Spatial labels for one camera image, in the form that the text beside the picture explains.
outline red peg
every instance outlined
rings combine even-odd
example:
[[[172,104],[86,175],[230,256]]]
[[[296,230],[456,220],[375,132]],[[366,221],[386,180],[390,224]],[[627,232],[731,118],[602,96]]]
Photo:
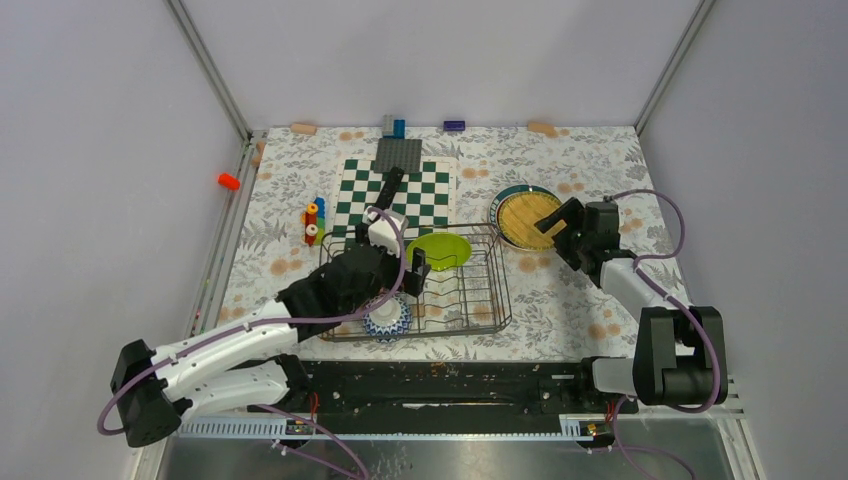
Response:
[[[241,182],[238,179],[229,173],[222,173],[218,176],[218,184],[224,188],[228,188],[230,190],[238,190],[241,186]]]

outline patterned bowl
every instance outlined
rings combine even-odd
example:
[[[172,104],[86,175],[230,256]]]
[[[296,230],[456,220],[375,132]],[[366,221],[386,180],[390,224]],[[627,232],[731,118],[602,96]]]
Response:
[[[402,298],[403,294],[395,294],[377,310],[365,315],[365,331],[372,336],[403,335],[409,332],[412,325],[412,313],[409,305]],[[380,301],[375,298],[369,306]],[[378,338],[380,343],[396,342],[397,338]]]

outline lime green bowl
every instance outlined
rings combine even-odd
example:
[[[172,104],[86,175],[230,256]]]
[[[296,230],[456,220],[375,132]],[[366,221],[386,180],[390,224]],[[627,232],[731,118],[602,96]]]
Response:
[[[461,267],[471,258],[471,244],[455,233],[435,232],[416,238],[406,247],[406,258],[410,263],[416,248],[424,250],[427,263],[436,272]]]

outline blue lego brick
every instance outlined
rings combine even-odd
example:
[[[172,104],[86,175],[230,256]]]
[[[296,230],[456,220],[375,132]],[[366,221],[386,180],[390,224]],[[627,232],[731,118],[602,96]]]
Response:
[[[318,218],[324,218],[324,199],[322,197],[315,197],[315,201],[312,203],[318,205],[318,213],[316,213],[315,216]]]
[[[465,120],[447,120],[445,121],[444,130],[446,132],[464,132]]]
[[[395,134],[392,138],[404,138],[404,130],[406,130],[406,120],[395,120]]]

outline gray lego brick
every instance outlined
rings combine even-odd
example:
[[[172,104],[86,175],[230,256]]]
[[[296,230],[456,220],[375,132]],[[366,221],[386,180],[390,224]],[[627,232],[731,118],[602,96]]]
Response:
[[[395,134],[395,117],[394,115],[383,115],[383,136],[391,137]]]
[[[377,144],[374,171],[386,173],[392,167],[400,167],[404,173],[420,172],[421,139],[381,138]]]

